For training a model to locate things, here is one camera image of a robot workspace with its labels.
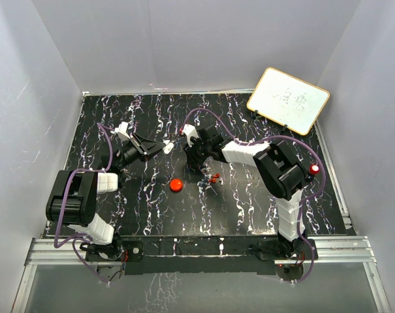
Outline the white earbud charging case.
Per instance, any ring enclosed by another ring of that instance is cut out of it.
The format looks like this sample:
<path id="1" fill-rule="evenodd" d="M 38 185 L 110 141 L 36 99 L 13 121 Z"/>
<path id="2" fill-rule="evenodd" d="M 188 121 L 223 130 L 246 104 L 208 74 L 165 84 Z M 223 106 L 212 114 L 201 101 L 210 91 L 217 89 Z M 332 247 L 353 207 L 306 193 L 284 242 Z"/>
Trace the white earbud charging case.
<path id="1" fill-rule="evenodd" d="M 169 154 L 174 147 L 174 143 L 170 140 L 165 140 L 164 144 L 163 152 L 164 154 Z"/>

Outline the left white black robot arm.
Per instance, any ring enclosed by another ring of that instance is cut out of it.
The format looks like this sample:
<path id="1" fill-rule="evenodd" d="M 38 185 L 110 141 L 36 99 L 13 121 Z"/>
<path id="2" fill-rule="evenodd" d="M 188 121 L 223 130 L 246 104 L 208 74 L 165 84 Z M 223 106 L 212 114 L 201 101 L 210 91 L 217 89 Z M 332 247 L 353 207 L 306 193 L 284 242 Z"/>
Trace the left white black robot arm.
<path id="1" fill-rule="evenodd" d="M 97 195 L 117 191 L 123 168 L 136 160 L 147 162 L 170 145 L 168 140 L 155 142 L 136 133 L 119 136 L 124 145 L 118 150 L 109 146 L 102 154 L 101 169 L 59 171 L 46 204 L 46 218 L 56 223 L 56 235 L 67 226 L 76 232 L 74 238 L 100 245 L 109 260 L 122 255 L 123 244 L 114 238 L 114 227 L 97 213 Z"/>

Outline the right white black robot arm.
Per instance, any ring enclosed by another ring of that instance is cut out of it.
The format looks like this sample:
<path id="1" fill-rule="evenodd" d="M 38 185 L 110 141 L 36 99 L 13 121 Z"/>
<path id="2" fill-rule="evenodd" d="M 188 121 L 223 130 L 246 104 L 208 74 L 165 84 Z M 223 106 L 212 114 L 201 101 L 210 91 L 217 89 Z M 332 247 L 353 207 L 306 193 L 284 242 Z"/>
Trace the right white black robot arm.
<path id="1" fill-rule="evenodd" d="M 186 124 L 180 134 L 187 139 L 184 150 L 190 167 L 201 168 L 211 157 L 258 169 L 269 195 L 276 198 L 278 234 L 284 237 L 279 242 L 279 251 L 286 258 L 297 257 L 303 249 L 299 237 L 305 230 L 299 216 L 302 189 L 319 173 L 320 167 L 302 164 L 291 145 L 284 141 L 240 145 L 232 139 L 224 139 L 213 125 L 196 129 Z"/>

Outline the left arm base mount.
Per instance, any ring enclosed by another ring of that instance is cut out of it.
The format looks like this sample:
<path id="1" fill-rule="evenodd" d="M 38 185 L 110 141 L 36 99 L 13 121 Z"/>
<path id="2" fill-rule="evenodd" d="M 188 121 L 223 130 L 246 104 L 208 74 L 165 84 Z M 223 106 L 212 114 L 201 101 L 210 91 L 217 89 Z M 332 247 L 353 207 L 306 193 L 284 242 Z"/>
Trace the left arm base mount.
<path id="1" fill-rule="evenodd" d="M 86 253 L 88 261 L 142 261 L 143 245 L 140 241 L 118 241 L 109 245 L 82 243 L 81 251 Z"/>

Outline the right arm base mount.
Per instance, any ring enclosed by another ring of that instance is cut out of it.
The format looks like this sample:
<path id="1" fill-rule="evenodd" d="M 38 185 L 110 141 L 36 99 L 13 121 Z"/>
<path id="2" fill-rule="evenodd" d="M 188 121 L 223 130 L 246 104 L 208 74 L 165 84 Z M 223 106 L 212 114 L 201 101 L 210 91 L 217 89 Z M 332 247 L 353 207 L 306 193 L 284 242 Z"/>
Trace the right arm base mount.
<path id="1" fill-rule="evenodd" d="M 287 240 L 280 241 L 277 237 L 259 240 L 249 246 L 249 251 L 262 261 L 293 260 L 302 254 L 305 260 L 316 260 L 318 254 L 315 241 L 311 239 L 308 241 L 313 248 L 313 254 L 308 244 L 301 239 L 289 242 Z"/>

